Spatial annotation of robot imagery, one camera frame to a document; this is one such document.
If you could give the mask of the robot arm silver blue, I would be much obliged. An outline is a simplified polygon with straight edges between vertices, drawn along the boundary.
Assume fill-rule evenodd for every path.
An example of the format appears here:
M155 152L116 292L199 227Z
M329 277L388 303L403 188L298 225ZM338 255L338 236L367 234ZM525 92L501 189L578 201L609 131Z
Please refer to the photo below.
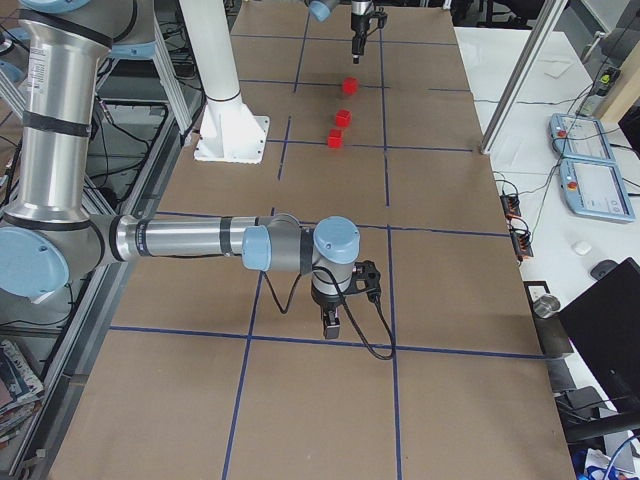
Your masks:
M339 4L338 0L312 0L306 2L309 13L318 22L327 20ZM371 21L376 11L373 1L351 1L350 9L350 25L353 32L351 56L353 63L358 64L365 53Z
M238 257L250 270L312 278L324 335L354 285L360 234L333 216L305 228L288 214L168 221L92 215L82 205L100 64L116 46L155 49L150 1L26 1L31 37L17 197L4 212L1 287L37 297L115 262Z

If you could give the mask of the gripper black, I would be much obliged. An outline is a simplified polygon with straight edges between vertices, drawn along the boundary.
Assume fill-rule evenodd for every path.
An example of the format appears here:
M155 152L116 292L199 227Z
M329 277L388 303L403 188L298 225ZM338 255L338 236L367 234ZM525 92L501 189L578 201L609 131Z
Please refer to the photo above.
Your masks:
M364 55L370 20L367 15L351 14L351 30L353 31L351 55L352 62L358 64Z
M325 340L336 340L340 336L338 308L344 304L339 294L326 294L315 286L311 287L311 296L321 309L323 336Z

